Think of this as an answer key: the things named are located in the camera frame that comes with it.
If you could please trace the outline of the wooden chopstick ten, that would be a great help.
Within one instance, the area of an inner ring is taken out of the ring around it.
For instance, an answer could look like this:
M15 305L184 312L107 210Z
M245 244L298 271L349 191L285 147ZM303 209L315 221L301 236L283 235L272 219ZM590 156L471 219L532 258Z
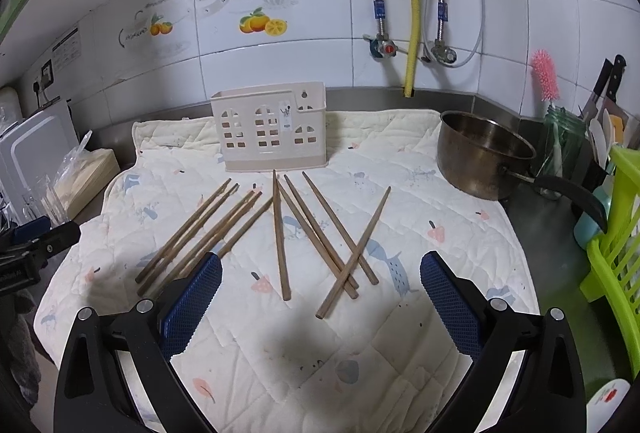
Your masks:
M349 257L349 260L345 265L344 271L342 271L340 276L337 277L336 282L334 283L332 289L330 290L330 292L328 293L328 295L320 305L316 313L316 317L318 319L326 318L326 315L329 314L335 301L338 299L338 296L343 291L344 286L346 285L347 280L349 279L349 276L352 275L352 271L354 270L356 264L358 263L358 259L360 255L363 253L364 249L366 249L366 245L375 229L376 224L378 224L378 220L381 217L381 214L383 212L383 209L388 197L390 197L391 191L392 191L392 187L388 186L384 192L384 195L380 203L376 207L376 210L373 213L373 216L371 216L371 219L366 229L363 231L359 241L357 242L355 250L352 251L352 255Z

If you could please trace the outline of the wooden chopstick six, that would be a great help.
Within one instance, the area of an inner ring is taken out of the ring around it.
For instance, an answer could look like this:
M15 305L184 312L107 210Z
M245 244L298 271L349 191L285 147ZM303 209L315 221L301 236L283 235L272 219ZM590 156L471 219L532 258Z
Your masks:
M280 184L276 171L272 171L272 205L273 205L273 224L274 239L276 239L276 251L279 268L279 277L281 285L282 299L290 301L292 297L291 285L288 280L288 267L286 266L284 231L281 211Z

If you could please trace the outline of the wooden chopstick eight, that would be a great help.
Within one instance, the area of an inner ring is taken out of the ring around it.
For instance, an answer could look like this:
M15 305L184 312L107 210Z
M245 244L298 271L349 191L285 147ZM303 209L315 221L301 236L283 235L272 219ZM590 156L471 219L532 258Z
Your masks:
M326 234L323 233L322 228L320 227L317 220L314 218L314 215L306 205L306 202L304 201L302 196L299 195L299 192L296 190L293 182L288 178L288 175L285 174L284 179L286 184L288 184L288 188L291 190L291 193L293 194L295 200L299 204L299 207L302 209L306 218L308 219L308 222L311 228L314 230L314 232L322 242L322 245L324 245L324 248L326 248L326 252L329 253L329 256L331 257L335 265L338 267L338 269L340 271L343 271L345 267L345 263L342 261L342 259L334 249L332 243L329 242L329 239L328 237L326 237Z

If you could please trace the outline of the wooden chopstick two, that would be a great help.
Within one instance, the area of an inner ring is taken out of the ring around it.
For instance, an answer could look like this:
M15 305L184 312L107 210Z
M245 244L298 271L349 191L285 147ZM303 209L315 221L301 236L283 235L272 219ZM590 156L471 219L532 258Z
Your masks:
M233 195L238 189L239 184L234 183L227 185L226 189L214 200L214 202L205 210L205 212L196 220L194 225L178 239L176 244L169 250L169 252L158 262L153 271L138 283L137 294L142 295L144 289L149 289L152 283L157 279L160 274L165 271L166 267L177 257L178 253L198 234L204 227L207 221L213 216L213 214L224 204L231 195Z

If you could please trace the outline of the wooden chopstick five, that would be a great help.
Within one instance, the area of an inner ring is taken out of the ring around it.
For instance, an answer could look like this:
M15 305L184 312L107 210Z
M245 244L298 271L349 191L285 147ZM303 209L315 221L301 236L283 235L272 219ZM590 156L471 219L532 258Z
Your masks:
M227 253L229 253L234 245L248 232L257 220L270 208L273 198L270 197L262 206L260 206L255 213L238 229L238 231L231 236L231 238L222 246L217 252L219 259L222 259Z

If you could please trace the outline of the wooden chopstick seven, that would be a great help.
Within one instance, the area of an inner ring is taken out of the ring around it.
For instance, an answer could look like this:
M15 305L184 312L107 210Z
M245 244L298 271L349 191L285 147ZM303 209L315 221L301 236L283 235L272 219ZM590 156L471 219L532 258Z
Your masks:
M324 263L326 263L326 266L329 268L330 271L332 271L332 274L334 275L334 277L337 278L342 271L340 271L338 267L335 265L335 263L329 256L329 253L326 252L326 248L324 248L324 245L322 245L322 242L320 241L316 233L311 229L310 225L306 222L306 219L302 216L302 213L298 211L293 200L291 199L290 196L288 196L288 193L284 190L284 188L281 185L280 185L280 197L281 197L281 200L284 199L284 201L288 205L288 208L290 208L291 211L294 213L295 219L297 219L297 222L300 225L300 227L303 228L303 231L306 234L307 238L311 241L311 245L314 246L314 249L316 249L317 252L320 254L321 259L324 261Z

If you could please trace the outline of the quilted cream patterned mat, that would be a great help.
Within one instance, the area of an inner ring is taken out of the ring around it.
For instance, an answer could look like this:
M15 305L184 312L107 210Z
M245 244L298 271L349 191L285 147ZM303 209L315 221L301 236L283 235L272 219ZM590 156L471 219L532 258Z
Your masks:
M486 297L537 313L525 253L495 202L452 187L436 166L433 110L331 112L328 164L308 172L354 242L392 187L364 255L380 281L358 274L325 319L317 309L332 271L291 212L283 216L290 301L284 301L274 224L261 216L222 259L224 278L186 350L172 365L221 432L422 432L470 365L420 280L438 252ZM146 121L131 130L137 160L108 185L101 213L53 275L35 333L59 363L77 312L128 311L136 277L224 181L271 195L272 175L231 174L212 118ZM340 233L300 172L286 173L342 259Z

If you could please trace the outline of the wooden chopstick four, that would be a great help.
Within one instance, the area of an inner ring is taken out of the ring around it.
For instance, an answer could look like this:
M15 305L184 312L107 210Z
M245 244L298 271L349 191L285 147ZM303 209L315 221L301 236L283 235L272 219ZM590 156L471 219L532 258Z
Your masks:
M231 228L242 219L245 214L250 211L255 205L255 202L262 196L262 192L254 193L246 198L246 200L239 206L239 208L231 211L231 216L225 217L219 224L217 224L194 248L190 251L176 266L174 271L170 275L170 279L179 279L188 274L189 269L195 262L203 257L207 252L213 250L217 243L224 239Z

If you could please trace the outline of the black handled kitchen knives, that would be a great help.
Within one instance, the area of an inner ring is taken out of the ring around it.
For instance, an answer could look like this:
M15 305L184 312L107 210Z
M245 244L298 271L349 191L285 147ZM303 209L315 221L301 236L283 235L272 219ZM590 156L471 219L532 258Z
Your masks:
M605 110L612 116L620 117L623 123L627 123L626 112L616 103L617 92L622 84L626 66L623 55L617 54L612 62L605 58L596 85L593 86L588 102L580 115L580 119L586 124L594 118L602 121Z

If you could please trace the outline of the teal plastic cup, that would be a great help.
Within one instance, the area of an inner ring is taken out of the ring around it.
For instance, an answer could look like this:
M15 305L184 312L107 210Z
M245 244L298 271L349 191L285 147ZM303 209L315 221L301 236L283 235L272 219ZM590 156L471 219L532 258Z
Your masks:
M593 195L602 204L605 213L610 214L612 205L612 193L613 193L614 176L612 174L606 175L602 185L593 190ZM586 213L582 213L574 227L574 238L579 247L586 250L588 242L596 236L600 231L600 227L596 222L587 216Z

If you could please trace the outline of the wooden chopstick nine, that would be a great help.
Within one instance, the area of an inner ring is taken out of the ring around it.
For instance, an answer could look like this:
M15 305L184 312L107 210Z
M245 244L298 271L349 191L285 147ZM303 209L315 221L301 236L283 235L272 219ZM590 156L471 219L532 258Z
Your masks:
M329 205L329 202L326 200L326 197L322 195L319 188L316 186L316 184L314 184L314 182L311 181L311 178L308 176L306 172L302 172L302 175L305 181L307 182L307 184L309 185L309 187L311 188L312 192L314 193L314 196L316 196L316 198L320 202L320 205L322 205L322 208L324 209L324 211L326 211L326 214L329 216L330 220L336 227L337 231L340 233L346 245L349 246L350 250L355 251L356 242L354 242L354 239L350 237L349 232L346 231L345 226L343 225L343 223L340 221L340 219L338 218L334 210ZM369 279L370 283L372 283L372 285L377 285L380 282L378 280L378 276L375 275L375 272L373 271L372 267L369 265L368 261L363 257L362 254L360 254L359 256L359 264L362 270L364 271L364 274L366 274L367 279Z

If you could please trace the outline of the wall power socket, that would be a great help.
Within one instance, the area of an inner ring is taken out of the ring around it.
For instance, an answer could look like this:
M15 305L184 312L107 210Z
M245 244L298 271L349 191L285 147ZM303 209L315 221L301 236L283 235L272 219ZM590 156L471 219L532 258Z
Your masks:
M37 106L41 108L44 104L47 104L49 98L47 97L46 89L52 86L54 82L53 65L51 60L47 60L40 68L40 77L32 83L32 89L36 95Z

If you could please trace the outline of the wooden chopstick three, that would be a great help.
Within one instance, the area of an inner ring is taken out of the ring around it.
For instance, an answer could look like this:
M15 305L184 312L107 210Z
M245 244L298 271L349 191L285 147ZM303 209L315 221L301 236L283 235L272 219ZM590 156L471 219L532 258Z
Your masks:
M158 283L151 293L149 289L144 289L142 294L151 293L156 297L160 294L168 283L176 279L186 277L194 268L194 264L201 259L202 255L210 252L216 243L224 239L228 231L242 219L243 216L255 205L256 200L262 196L261 192L247 193L218 223L216 223L194 247L178 262L169 264L171 270L164 279Z

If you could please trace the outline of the green glass jar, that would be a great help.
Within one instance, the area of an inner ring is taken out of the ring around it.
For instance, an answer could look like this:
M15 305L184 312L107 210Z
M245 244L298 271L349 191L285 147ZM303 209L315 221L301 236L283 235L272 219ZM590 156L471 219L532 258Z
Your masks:
M549 104L537 146L536 173L571 180L582 150L586 125L564 107Z

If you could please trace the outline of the wooden chopstick one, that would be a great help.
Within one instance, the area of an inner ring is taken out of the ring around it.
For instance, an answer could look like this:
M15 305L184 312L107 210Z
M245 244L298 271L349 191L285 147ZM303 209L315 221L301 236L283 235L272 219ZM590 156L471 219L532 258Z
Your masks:
M214 200L226 189L227 185L230 183L230 179L226 182L223 182L205 201L195 209L192 216L183 222L182 225L175 231L175 233L167 240L163 247L160 247L154 254L154 257L150 260L148 264L140 271L140 274L136 277L136 282L141 283L146 276L148 276L151 271L153 271L155 265L160 262L160 260L165 257L165 255L169 252L169 250L176 244L179 238L182 237L183 234L186 234L187 231L194 225L196 220L205 212L205 210L214 202Z

